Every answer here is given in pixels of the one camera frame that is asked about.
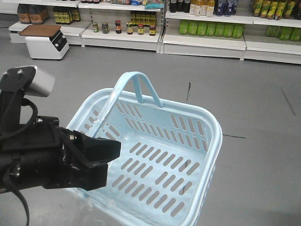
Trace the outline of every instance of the jar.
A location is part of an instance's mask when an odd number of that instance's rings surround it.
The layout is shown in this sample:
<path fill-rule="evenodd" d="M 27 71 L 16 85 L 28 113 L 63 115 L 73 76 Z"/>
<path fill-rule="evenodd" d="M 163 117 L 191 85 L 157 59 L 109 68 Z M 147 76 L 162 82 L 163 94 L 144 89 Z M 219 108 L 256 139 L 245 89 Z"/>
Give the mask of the jar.
<path fill-rule="evenodd" d="M 127 22 L 127 34 L 133 34 L 133 24 L 132 24 L 132 22 Z"/>
<path fill-rule="evenodd" d="M 115 20 L 115 25 L 116 25 L 116 33 L 121 34 L 121 21 Z"/>
<path fill-rule="evenodd" d="M 102 31 L 103 31 L 103 34 L 109 33 L 109 24 L 108 23 L 102 23 Z"/>
<path fill-rule="evenodd" d="M 143 35 L 144 34 L 144 27 L 143 24 L 138 25 L 138 34 Z"/>
<path fill-rule="evenodd" d="M 187 20 L 181 20 L 180 21 L 180 34 L 187 34 L 188 33 L 188 21 Z"/>
<path fill-rule="evenodd" d="M 156 26 L 155 25 L 151 25 L 150 26 L 150 36 L 155 36 L 156 35 Z"/>
<path fill-rule="evenodd" d="M 93 23 L 92 29 L 93 29 L 94 32 L 98 32 L 98 24 L 97 23 Z"/>

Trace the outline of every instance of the dark bottle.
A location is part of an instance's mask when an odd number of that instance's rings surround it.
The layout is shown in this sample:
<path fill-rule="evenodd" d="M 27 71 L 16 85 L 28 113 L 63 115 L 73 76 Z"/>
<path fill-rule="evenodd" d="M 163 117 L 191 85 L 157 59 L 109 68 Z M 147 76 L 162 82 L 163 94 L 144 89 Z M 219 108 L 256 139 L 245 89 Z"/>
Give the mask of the dark bottle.
<path fill-rule="evenodd" d="M 178 0 L 177 1 L 177 11 L 182 12 L 184 8 L 184 1 L 183 0 Z"/>
<path fill-rule="evenodd" d="M 19 16 L 20 23 L 22 24 L 30 24 L 30 18 L 28 13 L 29 5 L 19 4 L 17 9 L 17 14 Z"/>
<path fill-rule="evenodd" d="M 175 13 L 177 11 L 177 0 L 170 0 L 169 11 Z"/>
<path fill-rule="evenodd" d="M 184 0 L 184 13 L 189 13 L 191 0 Z"/>

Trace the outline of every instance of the store shelf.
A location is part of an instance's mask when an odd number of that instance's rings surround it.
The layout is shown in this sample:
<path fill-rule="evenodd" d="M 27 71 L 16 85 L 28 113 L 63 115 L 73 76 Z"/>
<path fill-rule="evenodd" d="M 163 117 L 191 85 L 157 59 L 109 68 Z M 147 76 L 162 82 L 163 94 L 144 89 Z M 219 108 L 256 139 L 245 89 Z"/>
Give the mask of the store shelf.
<path fill-rule="evenodd" d="M 61 1 L 61 0 L 2 0 L 5 3 L 17 3 L 17 4 L 34 4 L 43 6 L 64 6 L 64 7 L 77 7 L 80 0 L 75 1 Z"/>
<path fill-rule="evenodd" d="M 300 27 L 301 28 L 301 20 L 296 20 L 296 19 L 282 18 L 280 20 L 268 20 L 266 18 L 260 18 L 260 17 L 253 16 L 253 21 L 254 21 L 254 24 L 283 26 L 283 27 Z"/>
<path fill-rule="evenodd" d="M 133 5 L 121 5 L 121 4 L 113 4 L 110 2 L 100 2 L 99 4 L 88 4 L 88 3 L 80 3 L 79 8 L 92 8 L 92 9 L 113 9 L 113 10 L 136 10 L 136 11 L 151 11 L 151 12 L 159 12 L 159 8 L 145 9 L 145 6 L 133 6 Z"/>
<path fill-rule="evenodd" d="M 184 12 L 175 12 L 171 13 L 166 12 L 166 18 L 171 19 L 182 19 L 182 20 L 202 20 L 202 21 L 214 21 L 214 22 L 227 22 L 227 23 L 236 23 L 236 24 L 253 24 L 253 19 L 250 12 L 246 9 L 238 8 L 236 15 L 232 16 L 216 16 L 212 17 L 206 16 L 194 16 L 189 13 Z"/>
<path fill-rule="evenodd" d="M 80 36 L 86 28 L 91 25 L 90 21 L 79 21 L 73 22 L 72 24 L 56 24 L 54 19 L 48 19 L 45 21 L 44 25 L 58 25 L 61 26 L 61 31 L 63 34 L 70 36 Z M 10 31 L 21 32 L 24 28 L 29 26 L 29 24 L 22 24 L 17 22 L 9 27 Z"/>
<path fill-rule="evenodd" d="M 92 26 L 90 26 L 82 34 L 82 39 L 83 45 L 157 51 L 159 34 L 160 31 L 157 30 L 155 36 L 150 36 L 147 28 L 145 28 L 144 34 L 139 35 L 136 27 L 134 27 L 134 33 L 131 35 L 127 34 L 126 31 L 117 34 L 115 30 L 110 30 L 108 34 L 103 34 L 101 31 L 93 32 Z"/>

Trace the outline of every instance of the green bottle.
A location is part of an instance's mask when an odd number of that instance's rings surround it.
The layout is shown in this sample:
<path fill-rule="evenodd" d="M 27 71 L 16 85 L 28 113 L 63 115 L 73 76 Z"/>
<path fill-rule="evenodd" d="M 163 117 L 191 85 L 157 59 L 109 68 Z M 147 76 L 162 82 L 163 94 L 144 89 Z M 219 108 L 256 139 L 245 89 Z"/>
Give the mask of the green bottle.
<path fill-rule="evenodd" d="M 199 22 L 197 35 L 205 36 L 207 31 L 207 22 Z"/>
<path fill-rule="evenodd" d="M 207 31 L 206 31 L 206 35 L 207 36 L 214 36 L 214 34 L 215 34 L 215 28 L 216 28 L 216 23 L 209 22 L 208 23 L 208 27 L 207 27 Z"/>
<path fill-rule="evenodd" d="M 217 37 L 221 37 L 224 35 L 224 30 L 225 30 L 225 24 L 217 23 L 214 35 Z"/>
<path fill-rule="evenodd" d="M 226 24 L 225 25 L 225 30 L 224 30 L 224 37 L 226 38 L 230 38 L 233 35 L 233 31 L 234 31 L 234 25 L 233 24 Z"/>
<path fill-rule="evenodd" d="M 243 36 L 244 28 L 243 24 L 236 24 L 234 26 L 232 38 L 240 39 Z"/>

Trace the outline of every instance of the bottle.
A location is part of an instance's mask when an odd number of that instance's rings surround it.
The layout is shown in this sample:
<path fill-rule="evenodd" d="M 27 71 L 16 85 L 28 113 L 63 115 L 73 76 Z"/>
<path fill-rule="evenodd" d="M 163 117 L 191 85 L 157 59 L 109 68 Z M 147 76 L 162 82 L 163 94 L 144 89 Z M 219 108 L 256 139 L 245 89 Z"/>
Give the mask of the bottle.
<path fill-rule="evenodd" d="M 215 6 L 215 1 L 214 0 L 209 0 L 208 7 L 207 7 L 207 12 L 206 12 L 207 17 L 212 17 L 213 16 L 214 6 Z"/>
<path fill-rule="evenodd" d="M 275 20 L 280 20 L 282 18 L 282 14 L 283 14 L 285 5 L 286 5 L 286 1 L 283 0 L 283 1 L 279 2 L 276 13 L 275 13 Z"/>
<path fill-rule="evenodd" d="M 72 16 L 75 21 L 80 21 L 79 8 L 72 8 Z"/>
<path fill-rule="evenodd" d="M 196 6 L 194 8 L 194 15 L 200 16 L 202 12 L 204 1 L 203 0 L 196 0 Z"/>
<path fill-rule="evenodd" d="M 175 13 L 177 11 L 177 0 L 170 0 L 169 11 Z"/>
<path fill-rule="evenodd" d="M 195 7 L 196 7 L 196 0 L 191 0 L 189 14 L 194 15 Z"/>
<path fill-rule="evenodd" d="M 138 25 L 138 34 L 143 35 L 144 34 L 144 27 L 143 24 Z"/>
<path fill-rule="evenodd" d="M 225 7 L 225 16 L 231 16 L 233 10 L 234 0 L 227 0 L 227 6 Z"/>
<path fill-rule="evenodd" d="M 37 5 L 30 5 L 28 12 L 32 24 L 43 24 L 43 16 Z"/>
<path fill-rule="evenodd" d="M 269 11 L 268 11 L 268 14 L 267 14 L 267 19 L 269 20 L 272 20 L 274 19 L 274 16 L 275 16 L 275 12 L 276 12 L 276 9 L 278 7 L 278 1 L 272 1 L 271 2 L 271 5 L 269 6 Z"/>
<path fill-rule="evenodd" d="M 20 23 L 30 24 L 30 17 L 28 13 L 29 7 L 26 4 L 19 4 L 17 9 L 17 14 L 19 16 Z"/>
<path fill-rule="evenodd" d="M 263 0 L 256 0 L 253 16 L 259 16 L 260 15 L 262 4 L 263 4 Z"/>
<path fill-rule="evenodd" d="M 53 14 L 54 14 L 54 16 L 55 16 L 55 23 L 56 23 L 56 24 L 60 24 L 60 23 L 61 23 L 61 21 L 60 21 L 60 16 L 59 16 L 59 14 L 58 14 L 58 11 L 59 11 L 58 8 L 59 8 L 58 6 L 54 6 L 54 7 L 53 7 Z"/>
<path fill-rule="evenodd" d="M 223 13 L 224 13 L 224 8 L 225 8 L 225 3 L 226 3 L 225 0 L 219 0 L 219 1 L 218 1 L 217 9 L 216 9 L 216 12 L 215 12 L 215 14 L 216 14 L 217 16 L 222 16 L 222 15 L 223 15 Z"/>
<path fill-rule="evenodd" d="M 127 22 L 127 34 L 133 34 L 132 22 Z"/>
<path fill-rule="evenodd" d="M 197 35 L 198 24 L 197 22 L 190 22 L 188 25 L 188 34 Z"/>
<path fill-rule="evenodd" d="M 191 4 L 191 0 L 184 0 L 184 9 L 183 9 L 184 13 L 189 13 L 190 4 Z"/>
<path fill-rule="evenodd" d="M 150 34 L 150 36 L 155 36 L 156 35 L 156 26 L 155 25 L 150 26 L 149 34 Z"/>
<path fill-rule="evenodd" d="M 207 31 L 207 22 L 199 22 L 198 24 L 198 31 L 197 31 L 197 35 L 198 36 L 205 36 L 206 35 L 206 31 Z"/>
<path fill-rule="evenodd" d="M 285 12 L 283 14 L 284 18 L 286 18 L 286 19 L 290 18 L 293 8 L 295 7 L 295 4 L 296 4 L 296 1 L 294 1 L 294 0 L 288 1 L 286 8 L 285 8 Z"/>
<path fill-rule="evenodd" d="M 202 7 L 201 16 L 206 16 L 207 9 L 208 9 L 208 0 L 204 0 L 204 4 L 203 4 L 203 7 Z"/>
<path fill-rule="evenodd" d="M 180 29 L 179 33 L 180 34 L 188 34 L 188 21 L 187 20 L 181 20 L 180 21 Z"/>
<path fill-rule="evenodd" d="M 115 20 L 115 26 L 116 26 L 116 33 L 121 34 L 121 21 Z"/>
<path fill-rule="evenodd" d="M 99 31 L 99 29 L 98 29 L 98 24 L 97 24 L 97 23 L 93 23 L 93 25 L 92 25 L 92 30 L 93 30 L 93 32 L 95 32 L 95 33 L 97 33 L 97 32 Z"/>
<path fill-rule="evenodd" d="M 178 0 L 178 1 L 177 1 L 177 11 L 178 11 L 178 12 L 182 12 L 182 11 L 183 11 L 183 7 L 184 7 L 184 2 L 183 2 L 183 0 Z"/>
<path fill-rule="evenodd" d="M 262 4 L 261 12 L 260 12 L 260 18 L 267 17 L 270 5 L 271 5 L 270 0 L 264 0 L 264 2 Z"/>
<path fill-rule="evenodd" d="M 243 36 L 244 28 L 243 24 L 236 24 L 234 26 L 232 38 L 240 39 Z"/>

